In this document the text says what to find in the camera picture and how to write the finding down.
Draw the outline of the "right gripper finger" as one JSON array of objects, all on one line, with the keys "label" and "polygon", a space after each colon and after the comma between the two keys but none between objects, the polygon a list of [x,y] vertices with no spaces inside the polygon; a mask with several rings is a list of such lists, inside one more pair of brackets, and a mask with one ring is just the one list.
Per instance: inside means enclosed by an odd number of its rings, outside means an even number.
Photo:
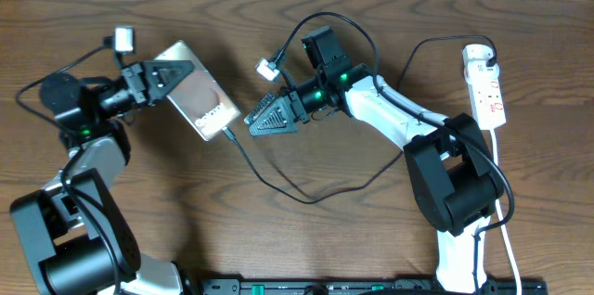
[{"label": "right gripper finger", "polygon": [[284,98],[278,98],[272,113],[264,122],[248,124],[252,136],[296,133],[297,127],[292,109]]},{"label": "right gripper finger", "polygon": [[272,113],[278,97],[272,92],[268,92],[256,105],[256,107],[244,118],[245,124],[256,124],[264,122]]}]

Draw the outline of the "Galaxy smartphone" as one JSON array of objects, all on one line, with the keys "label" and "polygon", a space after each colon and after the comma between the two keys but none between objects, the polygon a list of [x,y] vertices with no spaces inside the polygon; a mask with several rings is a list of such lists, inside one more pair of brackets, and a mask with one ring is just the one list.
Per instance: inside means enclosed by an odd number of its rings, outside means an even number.
[{"label": "Galaxy smartphone", "polygon": [[194,65],[167,97],[203,140],[212,140],[240,115],[233,100],[184,41],[177,41],[156,59],[188,60]]}]

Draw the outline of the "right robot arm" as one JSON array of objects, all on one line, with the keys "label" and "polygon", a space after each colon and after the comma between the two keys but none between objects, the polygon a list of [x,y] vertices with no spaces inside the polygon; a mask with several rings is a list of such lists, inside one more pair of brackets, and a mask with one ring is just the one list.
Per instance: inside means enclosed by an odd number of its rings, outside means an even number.
[{"label": "right robot arm", "polygon": [[365,64],[354,64],[336,32],[324,26],[301,40],[315,76],[295,83],[284,71],[284,53],[261,59],[255,69],[285,86],[267,94],[244,122],[252,136],[294,133],[316,111],[332,108],[364,122],[401,150],[420,212],[436,230],[442,290],[479,294],[487,284],[484,234],[510,184],[496,164],[475,118],[453,118],[412,102]]}]

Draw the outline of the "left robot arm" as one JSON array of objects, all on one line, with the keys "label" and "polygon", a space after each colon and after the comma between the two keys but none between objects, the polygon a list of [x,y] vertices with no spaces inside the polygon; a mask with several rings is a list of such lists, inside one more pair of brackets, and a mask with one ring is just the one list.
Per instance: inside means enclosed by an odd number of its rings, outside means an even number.
[{"label": "left robot arm", "polygon": [[9,209],[39,293],[201,292],[176,263],[141,254],[109,191],[130,160],[120,117],[160,102],[193,69],[188,60],[148,60],[116,80],[77,79],[62,68],[34,82],[69,153],[54,179]]}]

